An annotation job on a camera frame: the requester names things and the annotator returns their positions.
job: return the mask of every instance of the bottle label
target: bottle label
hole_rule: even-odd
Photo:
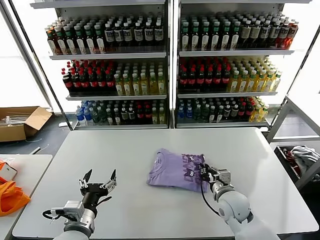
[[[269,33],[269,38],[276,39],[279,35],[280,27],[272,27]]]
[[[78,43],[81,54],[86,54],[84,41],[82,39],[77,39],[76,42]]]
[[[97,38],[96,42],[98,43],[100,53],[101,54],[105,54],[106,53],[106,49],[105,49],[104,40],[102,38]]]
[[[115,122],[117,125],[120,125],[120,117],[116,116],[115,117]]]
[[[165,93],[165,84],[162,82],[159,82],[158,87],[159,87],[159,94],[163,95]]]
[[[133,91],[135,96],[139,95],[139,85],[137,83],[133,84]]]
[[[122,30],[114,30],[114,39],[117,42],[122,42],[124,40],[124,36],[122,34]]]
[[[201,51],[207,50],[208,40],[209,40],[209,36],[208,35],[204,35],[202,37]]]
[[[69,49],[70,49],[71,54],[73,54],[73,55],[74,55],[74,54],[77,54],[77,50],[76,50],[74,41],[72,41],[71,39],[67,39],[67,40],[66,40],[66,43],[67,43],[68,46],[69,46]]]
[[[115,41],[114,31],[104,31],[105,39],[108,43],[112,43]]]
[[[114,124],[114,121],[112,120],[112,117],[108,117],[108,123],[110,126],[112,126]]]
[[[250,35],[251,27],[242,27],[241,38],[248,39]]]
[[[91,38],[88,38],[88,39],[86,40],[86,42],[88,43],[90,53],[91,53],[91,54],[95,54],[94,41],[93,41]]]
[[[129,84],[124,85],[124,91],[125,91],[126,96],[130,96],[130,85]]]
[[[147,85],[141,84],[142,95],[148,95]]]
[[[99,87],[104,88],[107,85],[107,83],[105,81],[98,81],[98,85]]]
[[[228,84],[229,83],[229,78],[224,78],[223,77],[221,80],[222,80],[223,84]]]
[[[154,40],[154,30],[151,29],[144,29],[144,35],[146,41],[153,41]]]
[[[213,78],[213,83],[214,84],[219,84],[220,83],[220,81],[221,81],[221,78]]]
[[[205,81],[204,78],[197,78],[196,83],[197,83],[197,84],[203,84],[204,81]]]
[[[158,118],[157,116],[152,116],[152,123],[157,124],[158,123]]]
[[[261,39],[268,38],[269,32],[270,32],[270,27],[264,27],[264,26],[261,27],[259,38],[261,38]]]
[[[246,87],[246,92],[250,93],[252,92],[252,87],[254,86],[255,81],[249,81],[248,86]]]
[[[210,115],[209,116],[209,123],[212,124],[214,122],[215,115]]]
[[[232,36],[230,50],[235,50],[236,49],[238,39],[239,39],[239,35],[233,35]]]
[[[229,35],[224,35],[221,43],[221,50],[226,50],[229,41]]]
[[[124,95],[124,93],[122,92],[121,85],[116,85],[115,88],[116,88],[116,91],[118,92],[118,96],[123,96]]]
[[[260,30],[261,30],[261,27],[252,27],[251,28],[251,32],[250,32],[250,35],[249,37],[251,39],[257,39],[259,37],[259,33],[260,33]]]
[[[164,31],[161,29],[154,29],[154,38],[156,41],[162,41],[164,39]]]
[[[211,51],[214,51],[217,49],[217,44],[219,40],[219,35],[213,35],[211,40]]]
[[[239,93],[243,93],[244,92],[246,83],[247,83],[247,81],[242,81],[240,83]]]
[[[53,55],[57,55],[58,51],[57,51],[55,42],[52,41],[52,40],[48,40],[48,44],[49,44],[49,46],[50,46],[50,49],[51,49]]]
[[[280,32],[279,32],[279,35],[278,35],[278,38],[279,39],[285,39],[288,35],[288,32],[289,32],[289,27],[281,27],[280,29]]]
[[[182,51],[188,51],[189,36],[182,37]]]
[[[238,84],[237,81],[233,81],[233,82],[231,83],[230,93],[234,93],[234,92],[235,92],[236,87],[237,87],[237,84]]]
[[[265,81],[264,80],[260,80],[258,82],[258,85],[256,86],[256,91],[257,92],[261,92],[262,86],[264,85]]]
[[[59,40],[58,40],[58,44],[59,44],[59,46],[60,46],[60,49],[61,49],[62,54],[63,54],[63,55],[68,55],[68,51],[67,51],[65,42],[64,42],[62,39],[59,39]]]
[[[218,115],[218,116],[216,117],[216,122],[217,122],[217,123],[220,122],[221,119],[222,119],[222,115]]]
[[[96,88],[96,87],[99,86],[99,84],[98,84],[97,81],[91,81],[91,82],[90,82],[90,86],[91,86],[92,88]]]
[[[142,32],[142,29],[135,29],[134,30],[134,39],[138,42],[144,40],[144,34]]]
[[[131,42],[133,40],[131,29],[122,30],[122,32],[126,42]]]
[[[191,51],[196,51],[196,50],[197,50],[198,40],[199,40],[199,37],[198,37],[198,36],[195,35],[195,36],[192,37]]]

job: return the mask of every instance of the yellow bottle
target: yellow bottle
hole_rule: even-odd
[[[140,74],[140,76],[141,76],[141,91],[142,91],[142,95],[145,96],[145,95],[149,94],[149,84],[148,84],[148,80],[146,78],[146,74],[144,72],[142,72]]]
[[[160,95],[166,94],[166,81],[164,80],[164,73],[158,72],[158,89]]]
[[[257,71],[256,70],[252,70],[251,73],[250,73],[250,78],[249,80],[247,81],[247,84],[244,88],[244,91],[246,93],[251,93],[253,91],[253,87],[254,87],[254,84],[255,84],[255,79],[256,79],[256,74],[257,74]]]
[[[228,92],[229,93],[234,93],[236,91],[237,85],[238,85],[238,77],[239,77],[239,71],[235,70],[233,72],[233,75],[231,77],[231,79],[229,80],[228,83]]]
[[[274,75],[274,71],[270,70],[267,74],[267,77],[265,79],[265,82],[263,84],[261,92],[269,92],[270,91],[271,85],[273,83],[273,80],[272,80],[273,75]]]
[[[158,94],[158,83],[157,83],[157,79],[156,79],[156,74],[153,71],[150,72],[149,86],[150,86],[149,87],[150,88],[150,94],[151,95],[157,95]]]
[[[243,70],[242,76],[238,80],[238,86],[236,87],[236,92],[243,93],[248,82],[248,71]]]
[[[120,80],[119,74],[114,75],[114,80],[115,80],[115,88],[116,88],[116,91],[118,92],[118,96],[124,96],[125,89],[124,89],[123,83]]]

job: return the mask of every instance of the small table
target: small table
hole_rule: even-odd
[[[52,239],[64,219],[50,224],[42,212],[79,201],[78,179],[103,183],[116,169],[117,187],[102,203],[92,239],[220,239],[232,237],[227,224],[198,192],[146,184],[157,150],[205,154],[208,164],[231,172],[252,211],[277,234],[313,232],[319,226],[261,132],[254,128],[72,131],[43,176],[12,234]],[[206,198],[213,207],[212,193]]]
[[[9,158],[12,158],[12,162],[9,163],[10,166],[18,171],[13,180],[16,182],[17,187],[21,187],[23,192],[31,197],[49,166],[52,155],[0,154],[0,159]],[[11,237],[12,229],[23,209],[22,207],[12,214],[0,217],[0,239],[6,240]]]

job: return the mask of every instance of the white shelf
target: white shelf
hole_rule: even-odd
[[[194,129],[194,128],[240,128],[240,127],[267,127],[268,122],[216,122],[216,123],[177,123],[177,128]]]
[[[94,101],[94,100],[145,100],[166,99],[167,95],[145,95],[145,96],[67,96],[69,101]]]
[[[219,93],[190,93],[178,94],[179,99],[193,98],[227,98],[227,97],[252,97],[252,96],[274,96],[277,92],[219,92]]]
[[[107,54],[53,55],[52,60],[85,60],[85,59],[152,59],[165,58],[166,52],[133,52]]]
[[[180,51],[180,57],[290,55],[294,50]]]
[[[74,130],[167,129],[167,124],[76,126]]]
[[[30,6],[34,9],[60,9],[123,5],[159,5],[164,3],[165,0],[58,0],[47,2],[34,2],[30,3]]]
[[[312,0],[181,0],[182,4],[308,4]]]

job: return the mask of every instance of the folded shirt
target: folded shirt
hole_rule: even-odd
[[[152,186],[179,187],[201,192],[199,164],[205,162],[205,156],[195,154],[175,154],[161,148],[157,151],[147,184]],[[207,183],[202,182],[202,189],[207,191]]]

